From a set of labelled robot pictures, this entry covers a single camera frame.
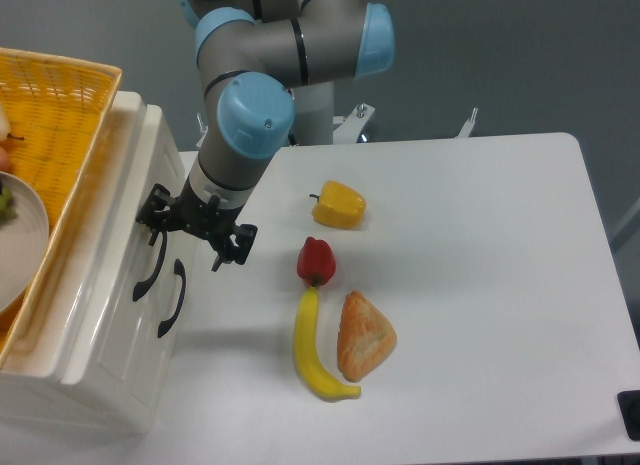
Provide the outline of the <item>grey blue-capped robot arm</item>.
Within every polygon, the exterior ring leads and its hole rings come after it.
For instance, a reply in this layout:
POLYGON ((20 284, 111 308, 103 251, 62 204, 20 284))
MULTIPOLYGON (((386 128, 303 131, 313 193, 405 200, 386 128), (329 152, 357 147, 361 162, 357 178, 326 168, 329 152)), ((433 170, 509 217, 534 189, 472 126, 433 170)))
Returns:
POLYGON ((255 240, 238 224, 294 124, 293 91, 390 68, 391 15, 366 0, 180 0, 195 29, 208 129, 178 195, 155 185, 136 220, 161 249, 182 231, 208 242, 216 264, 243 264, 255 240))

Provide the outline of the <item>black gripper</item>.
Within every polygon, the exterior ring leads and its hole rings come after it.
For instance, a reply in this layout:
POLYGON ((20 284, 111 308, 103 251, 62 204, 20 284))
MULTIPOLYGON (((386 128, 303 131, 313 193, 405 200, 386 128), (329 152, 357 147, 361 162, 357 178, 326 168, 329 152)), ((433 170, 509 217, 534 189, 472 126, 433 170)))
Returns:
POLYGON ((211 271, 217 272, 223 264, 244 265, 253 247, 258 227, 236 224, 241 210, 223 208, 214 196, 202 201, 189 182, 175 201, 165 186, 156 183, 137 212, 136 222, 150 230, 150 246, 155 245, 161 232, 172 231, 184 231, 209 242, 217 253, 211 271))

